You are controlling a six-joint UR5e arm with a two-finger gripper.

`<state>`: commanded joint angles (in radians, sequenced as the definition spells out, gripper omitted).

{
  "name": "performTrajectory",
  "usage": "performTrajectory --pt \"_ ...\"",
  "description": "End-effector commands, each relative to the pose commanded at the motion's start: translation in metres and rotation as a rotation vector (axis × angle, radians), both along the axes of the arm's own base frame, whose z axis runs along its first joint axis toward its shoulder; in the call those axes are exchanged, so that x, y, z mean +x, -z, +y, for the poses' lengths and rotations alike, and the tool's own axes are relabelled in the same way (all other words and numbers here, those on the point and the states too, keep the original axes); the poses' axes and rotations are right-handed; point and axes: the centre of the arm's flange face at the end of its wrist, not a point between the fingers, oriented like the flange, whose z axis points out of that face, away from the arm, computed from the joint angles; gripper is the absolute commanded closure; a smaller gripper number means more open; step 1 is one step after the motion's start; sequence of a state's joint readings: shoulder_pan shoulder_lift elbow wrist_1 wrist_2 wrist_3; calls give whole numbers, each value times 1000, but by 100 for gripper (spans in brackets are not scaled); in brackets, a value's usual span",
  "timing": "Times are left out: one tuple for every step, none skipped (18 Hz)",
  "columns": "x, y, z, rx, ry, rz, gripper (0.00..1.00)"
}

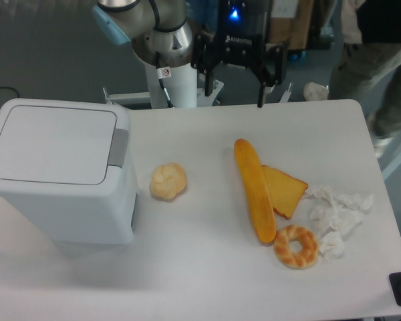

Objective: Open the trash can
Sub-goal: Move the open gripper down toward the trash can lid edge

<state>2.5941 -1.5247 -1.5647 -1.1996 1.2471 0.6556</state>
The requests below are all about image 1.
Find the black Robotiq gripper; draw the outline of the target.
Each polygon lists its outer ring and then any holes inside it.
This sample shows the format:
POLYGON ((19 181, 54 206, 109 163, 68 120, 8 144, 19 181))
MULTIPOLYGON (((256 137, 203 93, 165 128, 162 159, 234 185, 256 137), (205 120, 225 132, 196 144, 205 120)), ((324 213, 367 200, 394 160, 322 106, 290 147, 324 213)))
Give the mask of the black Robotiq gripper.
POLYGON ((257 107, 262 108, 287 72, 287 45, 278 43, 265 52, 270 1, 219 1, 213 40, 196 33, 191 66, 205 77, 205 96, 213 93, 214 69, 220 63, 254 69, 259 81, 257 107))

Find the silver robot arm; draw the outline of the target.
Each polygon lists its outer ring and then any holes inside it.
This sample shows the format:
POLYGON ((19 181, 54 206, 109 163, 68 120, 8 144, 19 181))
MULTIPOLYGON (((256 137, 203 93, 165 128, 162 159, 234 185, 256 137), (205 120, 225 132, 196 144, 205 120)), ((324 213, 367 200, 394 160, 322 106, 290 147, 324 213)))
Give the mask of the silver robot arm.
POLYGON ((191 27, 186 8, 186 1, 98 1, 93 13, 112 41, 131 42, 153 108, 210 106, 221 63, 252 71, 262 107, 268 89, 283 82, 287 59, 282 43, 267 46, 270 1, 219 1, 213 34, 191 27))

